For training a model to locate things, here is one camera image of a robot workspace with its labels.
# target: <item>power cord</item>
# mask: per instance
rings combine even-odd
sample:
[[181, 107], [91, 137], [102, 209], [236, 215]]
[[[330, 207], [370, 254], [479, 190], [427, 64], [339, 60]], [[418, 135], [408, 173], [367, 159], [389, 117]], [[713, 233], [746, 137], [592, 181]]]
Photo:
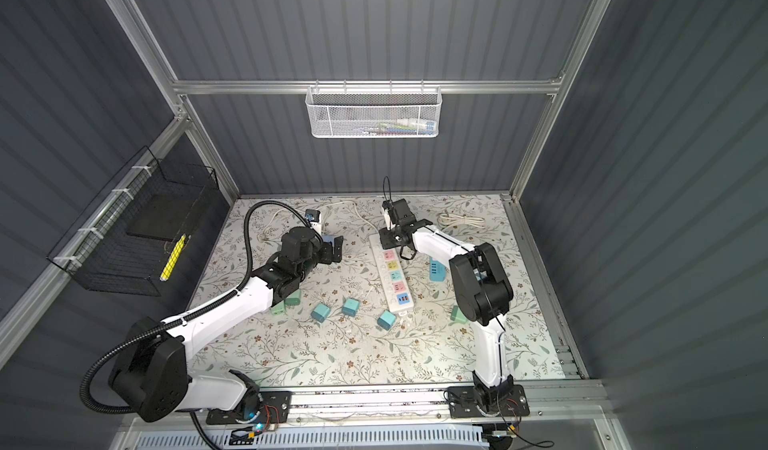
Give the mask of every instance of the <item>power cord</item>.
[[449, 226], [467, 225], [475, 228], [485, 228], [485, 219], [479, 216], [457, 215], [455, 213], [440, 213], [437, 224], [445, 229]]
[[195, 430], [197, 430], [197, 435], [200, 436], [200, 438], [203, 439], [203, 442], [205, 445], [208, 445], [208, 448], [211, 450], [223, 450], [222, 447], [219, 445], [216, 445], [213, 440], [210, 439], [209, 436], [205, 434], [205, 431], [203, 430], [203, 426], [200, 424], [200, 420], [197, 419], [197, 415], [195, 412], [190, 412], [190, 418], [192, 418], [192, 425], [194, 425]]
[[[515, 402], [514, 400], [512, 400], [510, 398], [508, 398], [508, 401], [514, 403], [515, 405], [517, 405], [517, 402]], [[541, 442], [533, 443], [533, 442], [531, 442], [529, 440], [526, 440], [522, 436], [520, 436], [520, 434], [517, 433], [517, 431], [514, 429], [514, 426], [512, 426], [509, 422], [507, 422], [507, 419], [504, 418], [504, 414], [502, 414], [502, 406], [499, 405], [499, 403], [498, 403], [498, 394], [496, 395], [496, 408], [498, 409], [498, 416], [502, 417], [502, 420], [504, 421], [504, 424], [514, 434], [514, 436], [516, 436], [517, 438], [520, 438], [521, 440], [523, 440], [525, 443], [528, 444], [527, 447], [523, 447], [523, 448], [530, 448], [530, 447], [551, 448], [551, 447], [554, 446], [554, 442], [552, 442], [552, 440], [542, 440]], [[520, 422], [522, 422], [522, 418], [518, 417], [516, 425], [520, 426]]]
[[[108, 415], [123, 415], [126, 413], [134, 412], [134, 409], [129, 406], [105, 405], [101, 402], [98, 402], [93, 397], [93, 395], [91, 394], [91, 383], [93, 382], [93, 379], [96, 376], [96, 373], [99, 371], [99, 369], [101, 369], [101, 367], [103, 367], [107, 362], [109, 362], [111, 359], [117, 356], [124, 349], [127, 349], [128, 347], [135, 345], [139, 342], [142, 342], [144, 340], [152, 340], [155, 337], [157, 337], [159, 333], [173, 329], [179, 325], [182, 325], [188, 320], [196, 319], [197, 317], [206, 314], [208, 311], [211, 311], [223, 305], [225, 302], [237, 296], [237, 294], [243, 288], [245, 288], [246, 283], [250, 279], [250, 273], [254, 270], [254, 255], [250, 246], [250, 233], [248, 230], [250, 216], [254, 213], [256, 209], [266, 205], [282, 206], [284, 209], [287, 209], [288, 211], [292, 212], [304, 224], [304, 226], [312, 228], [312, 225], [304, 219], [301, 213], [297, 212], [291, 205], [288, 205], [286, 203], [279, 202], [277, 200], [262, 200], [252, 205], [246, 212], [245, 218], [243, 221], [243, 235], [245, 237], [245, 251], [246, 251], [246, 272], [245, 272], [245, 275], [243, 276], [242, 281], [240, 281], [240, 283], [235, 287], [235, 289], [232, 289], [228, 293], [224, 294], [224, 296], [222, 296], [218, 300], [212, 301], [211, 303], [209, 303], [208, 305], [204, 306], [203, 308], [197, 311], [193, 311], [189, 315], [186, 315], [183, 319], [179, 318], [174, 321], [169, 321], [168, 323], [164, 323], [163, 325], [159, 325], [153, 329], [144, 331], [136, 335], [135, 337], [120, 343], [120, 345], [114, 347], [109, 352], [101, 356], [101, 358], [98, 359], [93, 365], [91, 365], [91, 368], [89, 368], [85, 372], [85, 375], [83, 376], [83, 379], [80, 382], [79, 396], [80, 396], [81, 402], [83, 402], [83, 405], [85, 405], [87, 408], [90, 408], [94, 412], [106, 413]], [[320, 241], [322, 241], [322, 237], [318, 232], [315, 232], [315, 235]]]

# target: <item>yellow marker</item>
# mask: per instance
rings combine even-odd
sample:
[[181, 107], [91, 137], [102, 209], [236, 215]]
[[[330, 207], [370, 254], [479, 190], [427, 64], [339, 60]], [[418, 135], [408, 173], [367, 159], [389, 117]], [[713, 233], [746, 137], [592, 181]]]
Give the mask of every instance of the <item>yellow marker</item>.
[[184, 244], [186, 242], [187, 242], [186, 235], [182, 235], [181, 238], [179, 238], [179, 241], [176, 242], [174, 251], [171, 252], [170, 256], [168, 257], [168, 263], [165, 264], [165, 268], [163, 268], [163, 272], [160, 273], [160, 282], [165, 282], [170, 278], [170, 273], [174, 271], [174, 266], [176, 266], [176, 262], [179, 259], [179, 254], [181, 253], [181, 250], [184, 248]]

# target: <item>white ventilation grille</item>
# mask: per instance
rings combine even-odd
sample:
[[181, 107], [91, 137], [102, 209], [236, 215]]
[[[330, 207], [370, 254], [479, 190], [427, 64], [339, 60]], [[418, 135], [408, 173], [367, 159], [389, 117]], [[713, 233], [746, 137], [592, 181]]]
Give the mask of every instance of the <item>white ventilation grille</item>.
[[312, 135], [318, 138], [433, 138], [440, 89], [420, 92], [306, 92]]
[[[454, 424], [279, 428], [255, 438], [249, 445], [228, 445], [231, 432], [207, 430], [207, 435], [222, 448], [488, 448], [480, 427]], [[136, 449], [156, 448], [207, 450], [195, 430], [142, 432]]]

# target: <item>blue charger cube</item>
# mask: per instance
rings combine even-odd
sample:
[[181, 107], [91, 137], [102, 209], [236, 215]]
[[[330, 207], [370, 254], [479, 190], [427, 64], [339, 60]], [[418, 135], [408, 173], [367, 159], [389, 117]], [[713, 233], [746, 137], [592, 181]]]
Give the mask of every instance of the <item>blue charger cube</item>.
[[330, 314], [331, 309], [322, 303], [318, 304], [315, 309], [312, 310], [312, 318], [319, 321], [320, 323], [323, 323]]
[[379, 324], [380, 327], [382, 327], [384, 330], [389, 330], [392, 328], [392, 325], [395, 325], [395, 320], [397, 320], [397, 317], [390, 313], [387, 310], [384, 310], [381, 316], [379, 316], [379, 320], [376, 322]]
[[341, 313], [344, 315], [355, 316], [360, 308], [360, 302], [355, 299], [346, 299], [344, 306], [341, 307]]
[[429, 281], [442, 282], [446, 279], [446, 266], [429, 257]]

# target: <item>table surface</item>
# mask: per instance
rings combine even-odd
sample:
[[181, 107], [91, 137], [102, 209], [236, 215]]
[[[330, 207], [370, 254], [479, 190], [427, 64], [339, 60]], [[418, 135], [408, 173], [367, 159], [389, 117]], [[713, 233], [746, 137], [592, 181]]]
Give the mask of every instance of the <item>table surface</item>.
[[[564, 378], [500, 196], [429, 195], [406, 199], [418, 218], [433, 222], [440, 213], [485, 218], [484, 229], [460, 225], [448, 227], [446, 232], [469, 243], [489, 242], [498, 251], [514, 290], [504, 322], [509, 368], [513, 368], [516, 380]], [[242, 279], [246, 266], [243, 219], [256, 201], [235, 202], [191, 305], [231, 289]], [[368, 241], [374, 228], [360, 220], [354, 207], [377, 228], [383, 227], [381, 197], [281, 201], [299, 211], [346, 202], [321, 210], [325, 213], [323, 233], [344, 236], [342, 262], [318, 265], [301, 284], [300, 305], [286, 307], [283, 315], [266, 311], [242, 321], [198, 352], [193, 368], [235, 368], [269, 387], [472, 380], [472, 329], [469, 324], [450, 320], [456, 304], [450, 272], [445, 282], [429, 281], [426, 255], [402, 261], [416, 303], [414, 310], [404, 318], [398, 317], [389, 331], [376, 324], [387, 305]], [[254, 266], [262, 265], [277, 251], [282, 234], [297, 225], [296, 218], [283, 211], [266, 227], [277, 210], [276, 206], [265, 206], [251, 217]], [[345, 298], [360, 301], [355, 317], [341, 313]], [[323, 323], [310, 316], [318, 303], [331, 308]]]

